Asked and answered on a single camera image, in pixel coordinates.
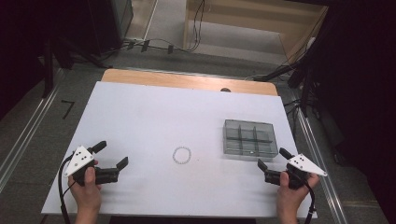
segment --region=finger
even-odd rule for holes
[[[72,184],[75,182],[75,180],[73,179],[73,176],[72,175],[70,175],[69,177],[68,177],[68,180],[67,180],[67,186],[72,186]]]
[[[280,187],[289,187],[289,175],[286,172],[280,173]]]
[[[312,189],[319,182],[319,176],[316,174],[309,174],[309,178],[307,179],[307,182],[309,187],[311,187]]]
[[[88,167],[88,169],[85,171],[85,186],[91,187],[95,185],[95,169],[93,167]]]

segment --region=cable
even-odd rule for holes
[[[199,23],[199,29],[197,31],[197,29],[196,29],[196,20],[197,20],[198,13],[199,13],[200,9],[201,9],[201,18],[200,18],[200,23]],[[205,9],[205,0],[203,0],[201,2],[201,4],[197,8],[197,11],[195,12],[194,26],[193,26],[193,29],[192,29],[192,37],[191,37],[191,38],[193,38],[195,36],[195,44],[194,44],[194,46],[192,46],[192,48],[191,48],[191,44],[190,44],[188,49],[183,49],[183,48],[181,48],[181,47],[179,47],[179,46],[177,46],[177,45],[175,45],[175,44],[173,44],[173,43],[171,43],[171,42],[169,42],[169,41],[167,41],[165,39],[161,39],[161,38],[152,38],[152,39],[143,40],[143,41],[134,43],[134,46],[143,46],[142,44],[147,42],[147,41],[158,41],[159,40],[159,41],[163,41],[163,42],[165,42],[165,43],[167,43],[167,44],[169,44],[171,46],[174,46],[175,49],[183,51],[183,52],[193,52],[193,51],[195,51],[199,47],[199,45],[201,43],[201,27],[202,27],[202,20],[203,20],[203,17],[204,17],[204,9]],[[166,48],[159,48],[159,47],[153,47],[153,46],[148,46],[148,47],[152,48],[152,49],[166,49]]]
[[[69,186],[69,188],[67,188],[65,191],[64,191],[64,195],[66,194],[66,192],[68,191],[68,190],[70,190],[72,187],[73,187],[73,185],[75,185],[77,182],[75,181],[75,182],[73,182],[73,184],[71,184],[70,186]]]
[[[58,190],[59,190],[59,197],[61,199],[61,211],[62,211],[62,215],[64,217],[64,223],[65,224],[70,224],[70,218],[69,215],[67,214],[67,208],[66,205],[64,204],[64,194],[63,194],[63,190],[62,190],[62,171],[64,170],[64,166],[66,165],[66,163],[68,161],[71,161],[73,158],[74,152],[72,153],[71,156],[67,157],[63,162],[61,167],[59,168],[58,171]]]

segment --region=human hand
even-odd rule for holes
[[[311,189],[319,182],[319,177],[309,174],[306,180]],[[308,194],[309,189],[302,186],[299,189],[289,189],[289,175],[280,173],[280,187],[277,190],[276,211],[282,224],[297,223],[297,210],[301,202]]]
[[[76,200],[78,206],[78,214],[76,223],[95,223],[97,214],[102,203],[100,189],[102,186],[95,185],[95,170],[93,167],[88,167],[85,171],[85,186],[74,184],[71,187],[72,195]],[[74,183],[73,176],[69,176],[68,185]]]

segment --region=white tabletop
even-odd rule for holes
[[[97,82],[64,157],[103,140],[107,147],[94,154],[99,167],[129,157],[119,182],[103,185],[101,214],[275,217],[278,186],[264,182],[257,158],[223,154],[226,119],[272,123],[277,146],[297,154],[278,96]],[[178,147],[191,151],[186,164],[173,159]],[[286,159],[278,155],[266,164],[281,171]],[[77,212],[70,193],[65,203]],[[309,204],[307,197],[298,217],[306,217]],[[42,213],[61,214],[57,181]]]

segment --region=wrist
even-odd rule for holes
[[[277,211],[281,224],[297,224],[297,212]]]
[[[96,223],[99,209],[94,208],[79,208],[76,224],[94,224]]]

